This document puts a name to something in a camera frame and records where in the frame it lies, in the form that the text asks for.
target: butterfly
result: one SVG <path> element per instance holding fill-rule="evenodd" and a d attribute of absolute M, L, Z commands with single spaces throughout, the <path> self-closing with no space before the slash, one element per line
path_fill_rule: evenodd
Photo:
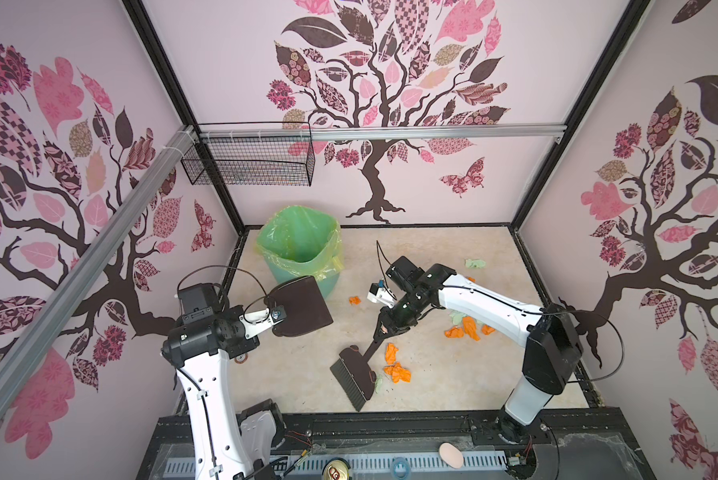
<path fill-rule="evenodd" d="M 212 216 L 210 214 L 204 213 L 204 208 L 199 205 L 199 202 L 196 200 L 194 200 L 194 210 L 196 212 L 196 220 L 199 221 L 200 230 L 196 233 L 196 235 L 194 235 L 194 241 L 191 242 L 191 252 L 195 252 L 201 247 L 209 248 L 213 245 L 210 230 L 212 230 L 212 226 L 216 221 L 212 220 Z"/>
<path fill-rule="evenodd" d="M 439 178 L 444 185 L 452 187 L 452 191 L 458 194 L 462 198 L 462 194 L 468 190 L 468 186 L 484 188 L 482 182 L 484 181 L 484 175 L 479 173 L 484 170 L 484 157 L 479 158 L 473 162 L 473 165 L 466 172 L 465 177 L 459 175 L 445 175 Z"/>

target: trash bag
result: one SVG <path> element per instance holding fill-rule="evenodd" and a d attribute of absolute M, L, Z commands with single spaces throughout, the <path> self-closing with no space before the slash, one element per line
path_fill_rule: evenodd
<path fill-rule="evenodd" d="M 312 275 L 326 298 L 343 264 L 340 224 L 307 206 L 288 206 L 263 225 L 255 242 L 278 283 Z"/>

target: wall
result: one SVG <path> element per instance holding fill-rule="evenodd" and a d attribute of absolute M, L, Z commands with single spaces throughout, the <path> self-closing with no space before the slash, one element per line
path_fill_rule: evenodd
<path fill-rule="evenodd" d="M 626 5 L 146 3 L 200 121 L 284 117 L 316 128 L 563 123 Z M 507 222 L 550 141 L 322 143 L 311 187 L 230 192 L 248 224 L 288 204 L 325 210 L 344 224 Z"/>
<path fill-rule="evenodd" d="M 554 296 L 621 331 L 597 386 L 655 475 L 700 479 L 718 478 L 718 0 L 683 5 L 655 3 L 521 233 Z M 578 320 L 588 371 L 612 371 L 613 329 Z"/>
<path fill-rule="evenodd" d="M 179 125 L 119 2 L 0 2 L 0 355 Z M 135 475 L 178 397 L 174 288 L 234 242 L 177 168 L 8 410 L 0 478 Z"/>

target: soap bar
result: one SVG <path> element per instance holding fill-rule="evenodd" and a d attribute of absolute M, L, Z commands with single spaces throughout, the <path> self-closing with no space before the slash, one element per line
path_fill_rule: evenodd
<path fill-rule="evenodd" d="M 452 468 L 460 468 L 463 464 L 463 457 L 460 450 L 455 448 L 451 443 L 443 443 L 442 446 L 439 447 L 439 455 L 442 457 L 444 463 Z"/>

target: brown dustpan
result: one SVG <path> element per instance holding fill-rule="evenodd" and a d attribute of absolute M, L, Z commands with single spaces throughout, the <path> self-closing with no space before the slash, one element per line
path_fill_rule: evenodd
<path fill-rule="evenodd" d="M 312 276 L 281 283 L 269 296 L 277 305 L 282 305 L 287 313 L 287 319 L 272 329 L 276 336 L 305 335 L 332 323 L 332 315 Z"/>

